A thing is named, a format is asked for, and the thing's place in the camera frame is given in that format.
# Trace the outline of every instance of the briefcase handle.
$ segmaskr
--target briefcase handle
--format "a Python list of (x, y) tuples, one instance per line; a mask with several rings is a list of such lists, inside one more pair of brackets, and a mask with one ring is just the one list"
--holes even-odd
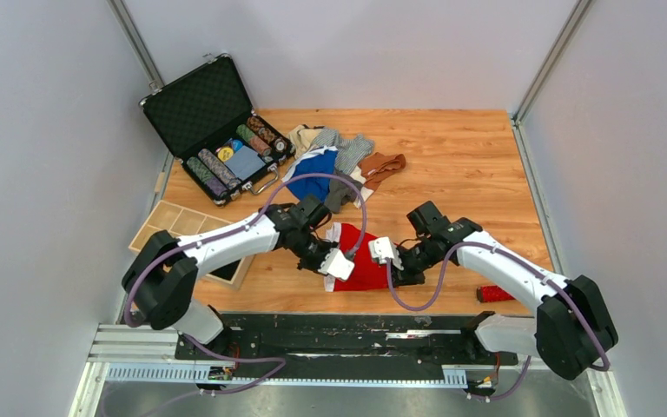
[(252, 193), (253, 195), (261, 194), (265, 189), (268, 189), (272, 184), (274, 184), (277, 180), (280, 179), (280, 171), (277, 169), (277, 165), (272, 164), (272, 165), (269, 166), (269, 168), (267, 170), (274, 172), (274, 178), (267, 181), (266, 184), (262, 185), (256, 191), (254, 191), (254, 188), (252, 187), (251, 182), (247, 182), (247, 184), (245, 184), (245, 185), (248, 186), (248, 187), (245, 187), (245, 188), (247, 188), (249, 190), (249, 192)]

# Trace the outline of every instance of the gray floor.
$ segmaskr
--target gray floor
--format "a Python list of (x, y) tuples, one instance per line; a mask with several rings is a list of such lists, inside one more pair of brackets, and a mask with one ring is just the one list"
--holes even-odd
[[(500, 373), (507, 389), (517, 373)], [(136, 417), (178, 394), (193, 391), (186, 384), (128, 382), (104, 388), (106, 415)], [(512, 397), (481, 404), (466, 400), (451, 389), (256, 387), (249, 391), (210, 398), (193, 396), (156, 414), (156, 417), (396, 417), (448, 416), (597, 416), (589, 383), (584, 376), (564, 381), (549, 371), (532, 371)]]

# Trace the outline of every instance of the robotic arm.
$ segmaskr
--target robotic arm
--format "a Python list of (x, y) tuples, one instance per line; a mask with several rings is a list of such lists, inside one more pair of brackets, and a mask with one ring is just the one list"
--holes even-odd
[[(285, 248), (300, 258), (298, 268), (343, 281), (348, 278), (353, 263), (347, 255), (337, 243), (323, 241), (313, 232), (329, 213), (310, 195), (298, 204), (270, 205), (261, 215), (200, 235), (175, 239), (167, 231), (157, 232), (123, 277), (122, 286), (129, 292), (140, 273), (155, 260), (187, 246), (164, 260), (162, 267), (149, 271), (136, 290), (134, 302), (153, 329), (172, 327), (208, 345), (224, 326), (221, 317), (194, 300), (192, 294), (195, 282), (211, 271), (244, 256)], [(432, 202), (422, 204), (407, 217), (418, 244), (396, 248), (386, 237), (370, 242), (375, 261), (395, 266), (391, 273), (394, 286), (422, 283), (423, 271), (451, 253), (451, 262), (494, 281), (534, 314), (535, 318), (492, 312), (478, 315), (462, 329), (472, 338), (474, 348), (539, 355), (556, 374), (573, 380), (599, 357), (579, 316), (586, 319), (593, 339), (604, 351), (617, 344), (617, 332), (594, 281), (583, 275), (568, 280), (546, 271), (499, 244), (477, 223), (466, 218), (450, 222)], [(211, 236), (219, 239), (202, 243)], [(573, 311), (558, 291), (568, 294), (578, 311)]]

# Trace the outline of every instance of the scratched black surface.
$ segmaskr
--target scratched black surface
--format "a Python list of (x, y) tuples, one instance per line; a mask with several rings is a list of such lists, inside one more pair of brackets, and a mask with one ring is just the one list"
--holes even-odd
[[(430, 334), (418, 339), (387, 339), (407, 330), (457, 330), (472, 316), (354, 314), (224, 314), (231, 333), (228, 344), (242, 358), (281, 356), (287, 365), (280, 378), (349, 380), (441, 380), (443, 364), (494, 364), (493, 355), (472, 358), (461, 334)], [(207, 356), (189, 343), (177, 346), (175, 357), (202, 360)], [(226, 354), (232, 354), (232, 348)], [(330, 354), (312, 357), (306, 354)], [(501, 363), (515, 365), (514, 354)], [(240, 377), (259, 377), (276, 364), (241, 364)]]

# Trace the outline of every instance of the wooden tray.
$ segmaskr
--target wooden tray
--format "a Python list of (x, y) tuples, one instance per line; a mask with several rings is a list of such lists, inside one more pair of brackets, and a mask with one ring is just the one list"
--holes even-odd
[[(167, 230), (173, 237), (178, 237), (181, 235), (198, 235), (229, 224), (231, 222), (228, 220), (160, 200), (147, 220), (144, 221), (142, 228), (134, 236), (129, 249), (139, 254), (149, 237), (160, 230)], [(219, 282), (233, 289), (239, 289), (253, 259), (253, 256), (241, 258), (235, 268), (222, 267), (206, 274), (203, 278), (208, 281)]]

